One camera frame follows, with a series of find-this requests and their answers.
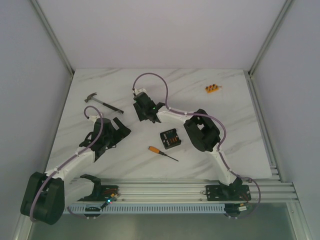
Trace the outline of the black fuse box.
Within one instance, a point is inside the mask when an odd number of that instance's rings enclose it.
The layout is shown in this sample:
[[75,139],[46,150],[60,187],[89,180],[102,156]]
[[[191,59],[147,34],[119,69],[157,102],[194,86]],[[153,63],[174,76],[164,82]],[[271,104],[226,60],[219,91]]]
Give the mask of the black fuse box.
[[163,147],[168,150],[181,145],[182,141],[178,136],[177,129],[163,131],[159,134]]

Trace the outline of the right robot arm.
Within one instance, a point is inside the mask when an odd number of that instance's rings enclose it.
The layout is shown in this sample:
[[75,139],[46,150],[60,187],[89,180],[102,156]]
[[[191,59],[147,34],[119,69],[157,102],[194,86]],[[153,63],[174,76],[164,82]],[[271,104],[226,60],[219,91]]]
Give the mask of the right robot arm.
[[133,100],[140,121],[182,125],[192,145],[198,151],[208,154],[223,197],[232,200],[239,194],[243,182],[227,168],[224,154],[219,150],[220,130],[203,109],[179,114],[177,110],[168,109],[162,102],[155,104],[147,93],[138,90],[133,92]]

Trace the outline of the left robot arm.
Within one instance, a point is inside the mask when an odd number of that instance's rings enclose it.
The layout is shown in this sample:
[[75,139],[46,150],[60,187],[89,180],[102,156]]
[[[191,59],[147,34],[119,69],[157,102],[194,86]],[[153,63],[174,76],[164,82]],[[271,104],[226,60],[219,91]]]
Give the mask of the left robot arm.
[[20,213],[53,225],[67,207],[79,200],[104,200],[101,179],[84,170],[130,133],[131,130],[117,117],[97,119],[74,155],[55,168],[36,171],[29,177]]

